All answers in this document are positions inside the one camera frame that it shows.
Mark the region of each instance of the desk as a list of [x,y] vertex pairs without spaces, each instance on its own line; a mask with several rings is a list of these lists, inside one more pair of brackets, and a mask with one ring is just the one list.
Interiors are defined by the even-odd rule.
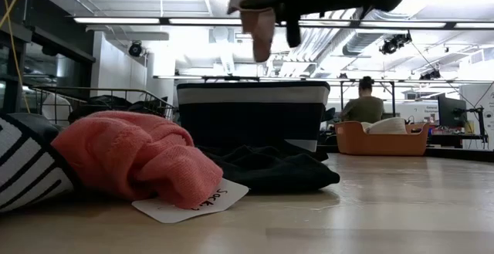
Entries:
[[339,154],[325,163],[341,183],[247,196],[175,225],[113,201],[0,215],[0,253],[494,253],[492,165]]
[[428,138],[428,144],[437,144],[455,148],[463,148],[463,140],[482,140],[477,134],[433,134]]

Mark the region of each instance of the olive green shirt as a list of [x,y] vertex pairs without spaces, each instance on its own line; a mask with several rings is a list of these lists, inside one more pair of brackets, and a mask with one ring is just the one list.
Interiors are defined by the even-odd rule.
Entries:
[[357,121],[376,123],[381,120],[384,112],[383,100],[376,97],[360,97],[355,100],[350,100],[343,111],[340,118],[343,121]]

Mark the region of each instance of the orange basket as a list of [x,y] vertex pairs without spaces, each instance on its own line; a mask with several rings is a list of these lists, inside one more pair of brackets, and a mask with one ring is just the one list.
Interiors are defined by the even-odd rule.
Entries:
[[[366,134],[359,122],[335,125],[341,154],[422,156],[427,146],[428,124],[407,125],[408,134]],[[411,130],[421,129],[413,134]]]

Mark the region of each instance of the paper tag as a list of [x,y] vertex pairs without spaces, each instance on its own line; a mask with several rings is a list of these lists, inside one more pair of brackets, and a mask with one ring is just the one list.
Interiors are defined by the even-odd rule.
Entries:
[[223,212],[244,197],[247,192],[249,188],[246,186],[222,179],[211,197],[197,208],[177,208],[159,198],[135,201],[132,202],[132,206],[161,223],[177,223],[198,215]]

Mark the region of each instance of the black and white striped fabric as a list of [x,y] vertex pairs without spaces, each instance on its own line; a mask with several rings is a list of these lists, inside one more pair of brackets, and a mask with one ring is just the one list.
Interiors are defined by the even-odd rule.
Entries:
[[209,147],[284,140],[315,151],[329,93],[326,82],[311,81],[177,86],[182,127]]
[[73,191],[76,186],[72,168],[50,144],[0,113],[0,212]]

